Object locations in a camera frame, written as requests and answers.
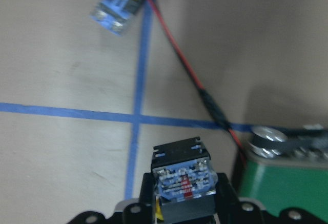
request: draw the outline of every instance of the green battery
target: green battery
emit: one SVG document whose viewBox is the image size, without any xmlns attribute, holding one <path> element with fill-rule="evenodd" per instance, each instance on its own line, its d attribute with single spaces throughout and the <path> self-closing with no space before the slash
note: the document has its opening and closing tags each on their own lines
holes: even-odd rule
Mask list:
<svg viewBox="0 0 328 224">
<path fill-rule="evenodd" d="M 299 207 L 328 221 L 328 161 L 267 159 L 250 152 L 239 196 L 261 201 L 275 216 L 285 208 Z"/>
</svg>

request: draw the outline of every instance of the red component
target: red component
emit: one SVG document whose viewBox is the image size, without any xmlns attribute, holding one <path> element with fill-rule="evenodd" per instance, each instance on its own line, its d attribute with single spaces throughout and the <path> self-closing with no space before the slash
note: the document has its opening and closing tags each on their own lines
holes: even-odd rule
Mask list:
<svg viewBox="0 0 328 224">
<path fill-rule="evenodd" d="M 192 198 L 193 197 L 193 192 L 192 192 L 192 185 L 190 184 L 189 178 L 187 175 L 183 175 L 181 177 L 181 185 L 182 189 L 184 191 L 183 195 L 184 198 Z"/>
</svg>

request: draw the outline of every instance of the cable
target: cable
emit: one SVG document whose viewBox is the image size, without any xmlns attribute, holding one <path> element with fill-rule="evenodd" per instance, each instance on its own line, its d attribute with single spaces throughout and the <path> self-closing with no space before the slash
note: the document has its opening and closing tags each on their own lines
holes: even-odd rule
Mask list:
<svg viewBox="0 0 328 224">
<path fill-rule="evenodd" d="M 182 65 L 184 66 L 186 72 L 188 73 L 188 76 L 190 77 L 190 79 L 194 83 L 195 87 L 197 88 L 199 96 L 200 96 L 202 102 L 204 103 L 207 111 L 209 112 L 209 114 L 211 115 L 213 120 L 219 126 L 221 126 L 227 132 L 230 133 L 234 143 L 238 147 L 238 154 L 240 156 L 241 162 L 243 163 L 243 165 L 245 167 L 245 165 L 246 165 L 246 156 L 245 156 L 243 146 L 242 146 L 240 140 L 238 139 L 237 135 L 235 134 L 235 132 L 232 130 L 231 125 L 228 122 L 226 116 L 224 115 L 222 110 L 219 108 L 219 106 L 217 105 L 215 100 L 212 98 L 212 96 L 204 88 L 201 81 L 198 79 L 195 71 L 192 69 L 190 63 L 188 62 L 187 58 L 185 57 L 185 55 L 181 51 L 178 43 L 176 42 L 176 40 L 174 39 L 172 33 L 170 32 L 169 27 L 165 23 L 165 21 L 162 17 L 162 14 L 161 14 L 159 8 L 157 7 L 157 5 L 154 3 L 153 0 L 147 0 L 147 1 L 149 2 L 150 6 L 152 7 L 152 10 L 155 12 L 155 14 L 156 14 L 156 16 L 157 16 L 157 18 L 158 18 L 164 32 L 165 32 L 165 34 L 166 34 L 170 44 L 172 45 L 172 47 L 173 47 L 174 51 L 176 52 L 180 62 L 182 63 Z"/>
</svg>

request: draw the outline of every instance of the gray surface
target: gray surface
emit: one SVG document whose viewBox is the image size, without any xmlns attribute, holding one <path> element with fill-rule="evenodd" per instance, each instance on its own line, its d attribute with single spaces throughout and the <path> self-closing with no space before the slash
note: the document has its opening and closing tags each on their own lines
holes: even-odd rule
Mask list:
<svg viewBox="0 0 328 224">
<path fill-rule="evenodd" d="M 123 37 L 93 22 L 98 0 L 0 0 L 0 102 L 131 114 L 141 14 Z M 234 123 L 328 119 L 327 0 L 159 0 L 209 92 Z M 156 20 L 143 114 L 207 119 Z M 2 223 L 65 223 L 124 197 L 131 125 L 0 113 Z M 230 175 L 222 131 L 141 126 L 134 196 L 152 146 L 201 136 Z"/>
</svg>

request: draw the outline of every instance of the yellow part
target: yellow part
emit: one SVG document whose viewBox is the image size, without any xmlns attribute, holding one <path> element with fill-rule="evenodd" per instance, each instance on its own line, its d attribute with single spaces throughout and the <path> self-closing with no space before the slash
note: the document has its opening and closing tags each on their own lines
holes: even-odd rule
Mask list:
<svg viewBox="0 0 328 224">
<path fill-rule="evenodd" d="M 159 206 L 159 199 L 156 199 L 156 218 L 160 220 L 164 220 L 162 211 L 160 210 L 160 206 Z"/>
</svg>

